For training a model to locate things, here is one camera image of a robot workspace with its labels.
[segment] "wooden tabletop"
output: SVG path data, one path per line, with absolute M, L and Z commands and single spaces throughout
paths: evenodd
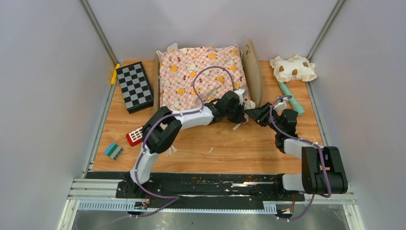
M 123 66 L 134 62 L 137 61 L 125 61 Z M 151 85 L 154 85 L 152 78 L 155 61 L 143 60 L 142 62 Z M 264 77 L 262 104 L 265 104 L 281 96 L 282 91 L 273 76 L 273 69 L 269 66 L 269 62 L 261 61 L 260 64 Z M 322 143 L 306 84 L 296 80 L 286 85 L 305 110 L 305 114 L 297 119 L 297 134 L 301 138 Z M 132 169 L 141 144 L 130 147 L 125 135 L 144 125 L 153 114 L 152 107 L 128 114 L 120 86 L 117 84 L 93 170 L 129 171 Z M 181 131 L 174 142 L 174 146 L 179 151 L 170 156 L 162 153 L 153 171 L 260 174 L 301 172 L 300 160 L 279 152 L 275 147 L 275 132 L 272 129 L 260 127 L 252 120 L 234 131 L 232 128 L 235 125 L 225 119 L 214 125 L 197 126 Z M 104 151 L 112 142 L 124 149 L 116 161 L 104 155 Z

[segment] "green roll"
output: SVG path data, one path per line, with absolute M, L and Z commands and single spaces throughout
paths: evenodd
M 289 102 L 291 103 L 293 110 L 295 110 L 298 113 L 298 116 L 302 116 L 305 113 L 305 110 L 303 109 L 302 105 L 297 102 L 295 97 L 292 95 L 288 87 L 283 82 L 278 81 L 278 84 L 283 94 L 292 96 L 292 98 L 289 99 Z

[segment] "blue and green block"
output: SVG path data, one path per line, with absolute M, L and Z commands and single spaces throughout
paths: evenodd
M 104 151 L 104 154 L 106 154 L 108 157 L 112 158 L 113 160 L 116 160 L 118 156 L 123 152 L 123 148 L 120 146 L 111 143 L 110 146 Z

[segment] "chessboard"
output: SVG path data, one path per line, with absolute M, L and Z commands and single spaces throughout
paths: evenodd
M 154 104 L 154 95 L 142 62 L 117 69 L 117 78 L 130 114 Z

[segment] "white panel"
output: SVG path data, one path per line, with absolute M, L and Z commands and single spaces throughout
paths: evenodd
M 113 64 L 77 0 L 0 2 L 0 229 L 56 229 Z
M 405 229 L 406 2 L 349 0 L 314 62 L 330 145 L 366 229 Z
M 337 0 L 89 0 L 115 55 L 155 59 L 180 47 L 242 45 L 261 60 L 306 56 Z

